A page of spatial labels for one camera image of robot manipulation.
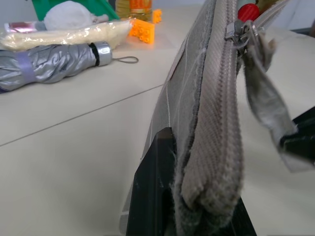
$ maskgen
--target green object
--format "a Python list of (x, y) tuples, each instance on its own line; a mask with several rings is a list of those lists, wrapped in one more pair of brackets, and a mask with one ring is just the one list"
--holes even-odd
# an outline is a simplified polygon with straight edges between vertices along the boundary
[[(44, 20), (47, 12), (59, 3), (65, 2), (64, 0), (32, 0), (33, 5), (38, 17), (38, 20)], [(119, 20), (119, 16), (116, 14), (112, 6), (107, 0), (74, 0), (84, 5), (91, 13), (96, 16), (103, 14), (108, 15), (110, 21)]]

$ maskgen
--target table seam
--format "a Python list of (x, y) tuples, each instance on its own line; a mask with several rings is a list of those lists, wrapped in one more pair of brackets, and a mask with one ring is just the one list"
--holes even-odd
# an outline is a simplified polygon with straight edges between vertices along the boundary
[(93, 112), (99, 111), (99, 110), (101, 110), (101, 109), (107, 108), (107, 107), (109, 107), (109, 106), (112, 106), (112, 105), (114, 105), (114, 104), (116, 104), (116, 103), (119, 103), (119, 102), (122, 102), (122, 101), (124, 101), (124, 100), (127, 100), (127, 99), (129, 99), (129, 98), (132, 98), (132, 97), (135, 97), (135, 96), (137, 96), (137, 95), (143, 94), (143, 93), (145, 93), (145, 92), (148, 92), (148, 91), (157, 89), (157, 88), (159, 88), (159, 87), (161, 87), (161, 86), (163, 86), (163, 85), (155, 86), (155, 87), (150, 88), (150, 89), (147, 89), (147, 90), (145, 90), (145, 91), (142, 91), (142, 92), (133, 94), (133, 95), (131, 95), (131, 96), (125, 97), (125, 98), (123, 98), (123, 99), (120, 99), (120, 100), (118, 100), (118, 101), (116, 101), (116, 102), (112, 102), (112, 103), (107, 104), (107, 105), (105, 105), (105, 106), (102, 106), (102, 107), (93, 109), (93, 110), (91, 110), (91, 111), (82, 113), (82, 114), (77, 115), (77, 116), (75, 116), (75, 117), (66, 119), (66, 120), (64, 120), (64, 121), (58, 122), (58, 123), (53, 124), (53, 125), (50, 125), (50, 126), (48, 126), (48, 127), (46, 127), (46, 128), (42, 128), (42, 129), (40, 129), (40, 130), (34, 131), (34, 132), (32, 132), (32, 133), (30, 133), (30, 134), (27, 134), (27, 135), (24, 135), (24, 136), (22, 136), (22, 137), (20, 137), (20, 138), (17, 138), (17, 139), (8, 141), (8, 142), (3, 143), (3, 144), (0, 144), (0, 148), (3, 147), (3, 146), (5, 146), (5, 145), (11, 144), (11, 143), (13, 143), (13, 142), (15, 142), (15, 141), (18, 141), (18, 140), (27, 138), (27, 137), (29, 137), (29, 136), (31, 136), (31, 135), (34, 135), (34, 134), (40, 133), (40, 132), (42, 132), (42, 131), (48, 130), (48, 129), (50, 129), (50, 128), (56, 127), (56, 126), (58, 126), (58, 125), (60, 125), (60, 124), (67, 123), (67, 122), (72, 121), (72, 120), (74, 120), (74, 119), (77, 119), (77, 118), (83, 117), (83, 116), (85, 116), (85, 115), (91, 114), (91, 113), (93, 113)]

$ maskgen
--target black object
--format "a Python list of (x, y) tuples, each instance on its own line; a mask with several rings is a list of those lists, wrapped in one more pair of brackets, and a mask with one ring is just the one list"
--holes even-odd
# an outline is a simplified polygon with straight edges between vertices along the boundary
[(115, 11), (116, 10), (116, 0), (109, 0), (108, 2), (109, 2), (109, 4), (112, 6), (112, 8)]
[(292, 29), (291, 31), (295, 32), (295, 33), (304, 34), (304, 35), (309, 36), (310, 32), (311, 32), (311, 28)]
[(89, 47), (92, 49), (92, 52), (93, 52), (95, 59), (96, 59), (95, 66), (99, 66), (99, 54), (97, 51), (97, 47), (95, 46), (94, 43), (89, 44)]
[[(175, 139), (171, 128), (158, 132), (133, 180), (127, 236), (163, 236), (172, 221), (171, 184), (175, 169)], [(257, 236), (239, 200), (230, 223), (215, 236)]]
[(298, 128), (296, 134), (283, 136), (280, 147), (312, 163), (315, 162), (315, 107), (293, 120)]

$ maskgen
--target umbrella strap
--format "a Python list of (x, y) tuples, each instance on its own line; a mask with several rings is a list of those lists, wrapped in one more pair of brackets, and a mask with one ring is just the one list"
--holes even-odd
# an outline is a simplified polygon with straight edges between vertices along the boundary
[(139, 62), (139, 59), (133, 56), (123, 57), (123, 58), (113, 58), (113, 60), (117, 60), (123, 63), (135, 64)]
[(27, 83), (36, 82), (36, 76), (28, 52), (15, 53), (15, 58), (20, 66), (21, 73), (25, 81)]

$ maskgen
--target plastic bag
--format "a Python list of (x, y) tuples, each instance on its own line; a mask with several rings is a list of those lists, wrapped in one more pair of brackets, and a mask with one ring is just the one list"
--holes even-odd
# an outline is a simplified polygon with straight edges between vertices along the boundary
[(0, 39), (4, 48), (25, 51), (40, 45), (82, 44), (106, 41), (116, 48), (129, 34), (132, 20), (114, 21), (92, 25), (84, 29), (10, 33)]

